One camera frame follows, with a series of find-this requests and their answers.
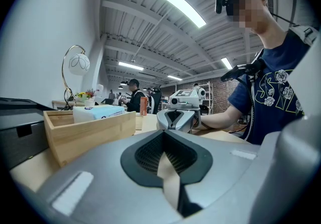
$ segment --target desk lamp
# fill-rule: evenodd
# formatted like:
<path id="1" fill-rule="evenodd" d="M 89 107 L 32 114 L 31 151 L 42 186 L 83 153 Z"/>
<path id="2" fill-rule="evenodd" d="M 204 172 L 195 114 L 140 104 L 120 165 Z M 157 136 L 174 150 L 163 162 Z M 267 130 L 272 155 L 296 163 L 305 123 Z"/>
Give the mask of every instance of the desk lamp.
<path id="1" fill-rule="evenodd" d="M 64 99 L 66 102 L 66 106 L 64 108 L 64 110 L 69 110 L 72 109 L 71 106 L 69 106 L 68 104 L 68 92 L 71 94 L 71 96 L 73 97 L 73 99 L 75 100 L 75 106 L 77 104 L 76 102 L 76 97 L 74 96 L 74 94 L 72 93 L 72 90 L 69 88 L 69 86 L 66 83 L 65 80 L 65 76 L 64 76 L 64 64 L 65 64 L 65 59 L 67 54 L 69 53 L 70 50 L 72 50 L 73 48 L 79 47 L 82 49 L 81 53 L 77 53 L 74 56 L 72 56 L 69 60 L 69 71 L 72 74 L 75 75 L 85 75 L 87 73 L 87 71 L 89 70 L 90 67 L 90 62 L 88 57 L 85 55 L 85 49 L 82 48 L 80 45 L 73 45 L 72 47 L 70 47 L 68 49 L 68 51 L 65 54 L 64 60 L 62 61 L 62 67 L 61 67 L 61 73 L 62 73 L 62 79 L 64 80 L 64 84 L 65 84 L 65 93 L 64 93 Z"/>

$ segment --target white lamp shade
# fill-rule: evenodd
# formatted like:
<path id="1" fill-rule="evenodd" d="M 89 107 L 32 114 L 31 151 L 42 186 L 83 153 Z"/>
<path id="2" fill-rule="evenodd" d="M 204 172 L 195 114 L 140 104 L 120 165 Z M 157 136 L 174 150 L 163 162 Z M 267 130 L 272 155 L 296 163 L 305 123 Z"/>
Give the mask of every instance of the white lamp shade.
<path id="1" fill-rule="evenodd" d="M 85 75 L 89 70 L 90 62 L 86 55 L 77 53 L 69 60 L 69 70 L 75 75 Z"/>

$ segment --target blue t-shirt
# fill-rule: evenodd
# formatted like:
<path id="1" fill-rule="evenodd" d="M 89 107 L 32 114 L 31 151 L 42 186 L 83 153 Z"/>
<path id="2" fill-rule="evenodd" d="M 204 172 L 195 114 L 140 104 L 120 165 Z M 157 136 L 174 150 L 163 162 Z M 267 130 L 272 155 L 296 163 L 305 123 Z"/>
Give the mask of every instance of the blue t-shirt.
<path id="1" fill-rule="evenodd" d="M 303 58 L 309 46 L 293 32 L 288 32 L 282 45 L 273 49 L 265 49 L 262 59 L 266 64 L 261 77 L 254 84 L 254 126 L 248 141 L 260 145 L 265 135 L 281 131 L 289 122 L 304 115 L 300 102 L 293 89 L 287 82 L 292 70 Z M 251 82 L 247 75 L 242 79 L 251 89 Z M 251 110 L 251 101 L 246 87 L 239 83 L 228 98 L 231 105 L 248 114 Z M 248 125 L 243 137 L 247 136 Z"/>

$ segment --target shoulder strap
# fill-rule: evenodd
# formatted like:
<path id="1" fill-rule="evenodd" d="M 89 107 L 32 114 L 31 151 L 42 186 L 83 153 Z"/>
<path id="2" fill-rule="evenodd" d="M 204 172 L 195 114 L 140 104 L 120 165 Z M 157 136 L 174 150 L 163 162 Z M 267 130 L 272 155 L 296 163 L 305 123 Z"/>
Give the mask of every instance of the shoulder strap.
<path id="1" fill-rule="evenodd" d="M 294 25 L 289 28 L 307 45 L 311 46 L 318 35 L 318 31 L 310 26 Z"/>

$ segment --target wooden box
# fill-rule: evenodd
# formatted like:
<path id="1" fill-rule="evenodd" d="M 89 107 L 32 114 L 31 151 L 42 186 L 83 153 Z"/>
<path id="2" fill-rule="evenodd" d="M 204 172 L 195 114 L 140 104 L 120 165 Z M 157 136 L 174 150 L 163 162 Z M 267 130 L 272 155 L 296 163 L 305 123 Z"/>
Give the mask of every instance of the wooden box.
<path id="1" fill-rule="evenodd" d="M 135 133 L 136 112 L 125 112 L 101 120 L 74 123 L 72 110 L 44 111 L 46 135 L 61 167 L 88 150 Z"/>

